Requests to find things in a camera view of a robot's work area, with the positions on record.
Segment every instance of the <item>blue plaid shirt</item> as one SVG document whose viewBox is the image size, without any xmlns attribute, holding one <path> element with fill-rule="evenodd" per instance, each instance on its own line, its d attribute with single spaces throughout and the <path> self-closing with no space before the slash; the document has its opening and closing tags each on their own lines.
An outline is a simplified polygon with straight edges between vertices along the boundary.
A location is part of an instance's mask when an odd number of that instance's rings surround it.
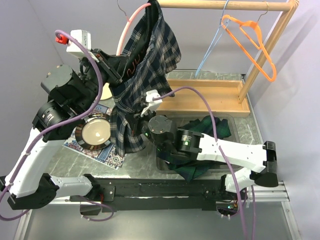
<svg viewBox="0 0 320 240">
<path fill-rule="evenodd" d="M 132 136 L 132 130 L 125 118 L 126 114 L 140 113 L 145 105 L 143 95 L 150 90 L 158 90 L 160 95 L 169 93 L 170 88 L 166 74 L 177 68 L 181 52 L 176 37 L 164 16 L 157 1 L 149 1 L 158 11 L 158 19 L 153 26 L 150 41 L 142 61 L 134 67 L 133 76 L 117 87 L 110 87 L 115 107 L 110 116 L 110 140 L 116 146 L 120 156 L 135 153 L 144 149 L 142 136 Z M 142 32 L 147 25 L 147 13 L 135 26 L 123 54 L 130 56 L 135 49 Z"/>
</svg>

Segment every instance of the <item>wooden tray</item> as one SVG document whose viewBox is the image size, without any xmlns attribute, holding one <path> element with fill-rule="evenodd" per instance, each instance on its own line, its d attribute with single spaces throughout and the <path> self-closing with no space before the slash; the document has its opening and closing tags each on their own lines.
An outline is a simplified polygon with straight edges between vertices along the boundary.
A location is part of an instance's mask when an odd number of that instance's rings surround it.
<svg viewBox="0 0 320 240">
<path fill-rule="evenodd" d="M 243 82 L 240 80 L 168 79 L 167 81 L 173 90 L 182 86 L 198 90 L 213 112 L 233 117 L 247 117 L 250 113 L 247 98 L 238 103 L 239 92 L 243 87 Z M 166 97 L 156 112 L 158 114 L 207 113 L 208 109 L 195 92 L 183 89 L 176 92 L 175 97 Z"/>
</svg>

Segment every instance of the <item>patterned cloth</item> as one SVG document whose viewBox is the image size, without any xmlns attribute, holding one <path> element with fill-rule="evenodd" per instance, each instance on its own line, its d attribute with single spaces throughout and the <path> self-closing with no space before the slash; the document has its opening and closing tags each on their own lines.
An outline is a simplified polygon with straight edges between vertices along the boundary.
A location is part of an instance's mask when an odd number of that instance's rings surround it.
<svg viewBox="0 0 320 240">
<path fill-rule="evenodd" d="M 130 56 L 135 48 L 141 49 L 141 55 L 137 55 L 138 59 L 134 60 L 133 68 L 126 67 L 125 73 L 128 76 L 132 73 L 133 75 L 121 85 L 110 87 L 115 101 L 110 116 L 110 140 L 115 144 L 120 156 L 138 152 L 145 147 L 141 135 L 132 136 L 125 115 L 140 113 L 146 107 L 142 99 L 147 91 L 155 89 L 160 95 L 169 93 L 172 89 L 165 74 L 174 70 L 181 59 L 176 37 L 165 22 L 159 3 L 155 0 L 149 2 L 151 6 L 146 8 L 144 16 L 135 26 L 123 50 L 123 54 Z M 146 29 L 150 27 L 152 32 L 146 41 Z M 141 47 L 141 41 L 147 42 L 143 59 L 144 48 Z"/>
<path fill-rule="evenodd" d="M 227 119 L 220 120 L 215 117 L 216 134 L 219 139 L 224 139 L 231 136 L 230 128 Z M 190 121 L 190 123 L 179 127 L 180 129 L 190 130 L 194 132 L 204 133 L 213 137 L 213 125 L 210 116 L 204 117 L 201 121 L 199 119 Z M 167 151 L 157 151 L 156 156 L 167 163 L 170 170 L 177 172 L 181 175 L 187 182 L 195 179 L 206 171 L 208 171 L 214 165 L 220 165 L 220 162 L 205 160 L 179 160 L 171 156 L 170 152 Z"/>
</svg>

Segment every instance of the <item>wooden rack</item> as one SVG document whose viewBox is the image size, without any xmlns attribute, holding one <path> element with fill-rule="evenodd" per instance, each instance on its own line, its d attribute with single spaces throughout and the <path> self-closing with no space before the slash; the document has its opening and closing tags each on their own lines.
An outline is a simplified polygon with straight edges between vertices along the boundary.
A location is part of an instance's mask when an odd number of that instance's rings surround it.
<svg viewBox="0 0 320 240">
<path fill-rule="evenodd" d="M 162 8 L 178 9 L 223 9 L 226 1 L 216 0 L 158 0 Z M 278 11 L 282 12 L 265 46 L 270 54 L 274 49 L 281 34 L 285 30 L 288 22 L 295 13 L 299 5 L 299 0 L 289 0 L 288 2 L 268 2 L 265 1 L 229 1 L 228 10 L 247 11 Z M 256 62 L 262 67 L 266 62 L 266 56 L 260 53 Z M 247 100 L 247 93 L 256 80 L 259 70 L 254 66 L 249 73 L 245 84 L 242 81 L 234 80 L 199 80 L 199 79 L 168 79 L 172 89 L 181 86 L 192 86 L 206 97 L 211 110 L 217 113 L 228 113 L 234 117 L 246 117 L 250 113 Z M 181 112 L 181 113 L 206 113 L 208 112 L 198 96 L 188 89 L 181 90 L 175 94 L 173 99 L 165 98 L 158 109 L 160 112 Z"/>
</svg>

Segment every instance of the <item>white wall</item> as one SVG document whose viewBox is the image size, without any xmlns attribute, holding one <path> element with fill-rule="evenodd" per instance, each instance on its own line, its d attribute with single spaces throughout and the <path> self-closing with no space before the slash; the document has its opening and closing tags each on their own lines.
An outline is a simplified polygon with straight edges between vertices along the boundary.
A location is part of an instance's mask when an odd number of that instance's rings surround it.
<svg viewBox="0 0 320 240">
<path fill-rule="evenodd" d="M 62 61 L 27 0 L 0 1 L 0 30 L 0 176 L 5 176 L 26 145 L 34 116 L 46 102 L 40 83 Z M 7 197 L 0 212 L 7 217 L 17 215 Z M 13 239 L 18 223 L 0 221 L 0 239 Z"/>
<path fill-rule="evenodd" d="M 249 92 L 263 140 L 276 143 L 280 178 L 304 240 L 320 238 L 319 15 L 318 0 L 300 1 L 271 54 L 276 81 L 260 74 Z"/>
<path fill-rule="evenodd" d="M 129 16 L 146 2 L 147 0 L 119 0 L 120 6 Z M 88 30 L 92 34 L 93 48 L 103 49 L 108 54 L 116 53 L 120 35 L 127 21 L 124 13 L 118 9 L 117 0 L 30 0 L 30 3 L 48 33 L 52 33 L 56 29 L 67 32 L 73 29 Z M 163 13 L 164 19 L 177 37 L 182 52 L 182 59 L 177 68 L 197 69 L 216 33 L 222 11 L 164 8 Z M 263 12 L 227 10 L 225 13 L 242 21 L 256 21 Z M 264 37 L 267 36 L 277 16 L 278 12 L 269 12 L 260 19 L 259 25 Z M 140 16 L 134 21 L 132 27 L 139 19 Z M 255 56 L 257 50 L 243 34 L 237 34 L 238 27 L 231 24 L 230 29 L 248 51 Z M 66 53 L 65 47 L 57 46 L 56 48 L 64 63 L 75 69 L 79 68 L 74 57 Z M 250 60 L 225 33 L 214 52 L 207 59 L 203 69 L 217 73 L 245 74 L 250 65 Z"/>
</svg>

